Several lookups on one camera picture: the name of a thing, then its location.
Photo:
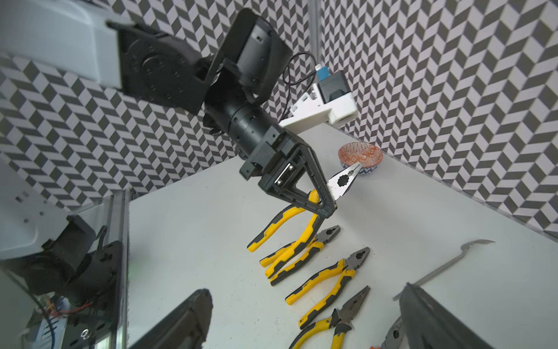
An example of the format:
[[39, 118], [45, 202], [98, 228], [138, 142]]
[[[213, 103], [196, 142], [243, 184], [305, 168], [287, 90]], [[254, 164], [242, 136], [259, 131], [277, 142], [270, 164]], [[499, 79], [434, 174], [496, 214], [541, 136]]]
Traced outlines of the orange long nose pliers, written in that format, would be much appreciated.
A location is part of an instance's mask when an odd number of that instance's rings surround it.
[[406, 328], [400, 316], [390, 327], [380, 349], [400, 349], [406, 336]]

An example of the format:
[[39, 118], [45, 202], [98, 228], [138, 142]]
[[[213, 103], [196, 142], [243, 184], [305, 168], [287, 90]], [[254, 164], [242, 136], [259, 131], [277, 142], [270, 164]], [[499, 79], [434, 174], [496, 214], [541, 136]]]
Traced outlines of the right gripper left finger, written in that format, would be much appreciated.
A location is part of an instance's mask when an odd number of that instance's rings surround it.
[[129, 348], [202, 348], [212, 319], [208, 289], [198, 289]]

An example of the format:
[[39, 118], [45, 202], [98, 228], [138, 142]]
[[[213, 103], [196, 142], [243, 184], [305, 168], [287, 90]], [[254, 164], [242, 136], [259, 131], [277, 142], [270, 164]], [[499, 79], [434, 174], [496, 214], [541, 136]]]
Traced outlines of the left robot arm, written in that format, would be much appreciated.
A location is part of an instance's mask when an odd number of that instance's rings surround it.
[[217, 53], [85, 1], [3, 1], [1, 49], [140, 100], [205, 113], [244, 158], [240, 173], [268, 195], [322, 218], [335, 198], [315, 152], [262, 108], [289, 65], [291, 49], [274, 28], [242, 9]]

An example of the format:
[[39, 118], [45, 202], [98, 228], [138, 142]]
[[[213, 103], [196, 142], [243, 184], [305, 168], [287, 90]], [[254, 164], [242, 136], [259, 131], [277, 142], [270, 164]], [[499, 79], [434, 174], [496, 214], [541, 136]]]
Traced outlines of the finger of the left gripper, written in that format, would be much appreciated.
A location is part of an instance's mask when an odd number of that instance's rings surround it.
[[318, 193], [318, 202], [314, 203], [309, 201], [305, 206], [309, 211], [322, 218], [330, 218], [336, 211], [337, 205], [328, 189], [328, 180], [312, 148], [309, 147], [309, 145], [303, 145], [301, 151], [302, 158], [305, 160], [305, 171], [311, 183], [314, 185], [314, 189]]
[[306, 204], [309, 201], [317, 203], [317, 199], [311, 199], [310, 192], [305, 192], [298, 189], [297, 183], [299, 178], [262, 178], [259, 181], [259, 187], [268, 195], [275, 197], [276, 199], [283, 200], [295, 207], [300, 207], [306, 209]]

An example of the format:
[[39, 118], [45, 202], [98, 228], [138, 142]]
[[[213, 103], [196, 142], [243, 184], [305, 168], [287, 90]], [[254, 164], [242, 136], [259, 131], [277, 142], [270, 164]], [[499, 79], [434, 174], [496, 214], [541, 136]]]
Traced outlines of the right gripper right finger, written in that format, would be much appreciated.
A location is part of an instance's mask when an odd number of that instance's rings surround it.
[[399, 305], [410, 348], [491, 348], [418, 285], [405, 285]]

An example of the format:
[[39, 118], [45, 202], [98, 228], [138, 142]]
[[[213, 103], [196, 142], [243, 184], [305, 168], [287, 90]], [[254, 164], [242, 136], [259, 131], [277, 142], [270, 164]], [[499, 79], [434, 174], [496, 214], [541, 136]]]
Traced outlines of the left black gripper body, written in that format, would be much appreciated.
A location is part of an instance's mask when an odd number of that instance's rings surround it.
[[246, 156], [240, 173], [246, 180], [258, 177], [270, 196], [306, 196], [297, 183], [304, 175], [314, 178], [314, 152], [300, 137], [273, 125]]

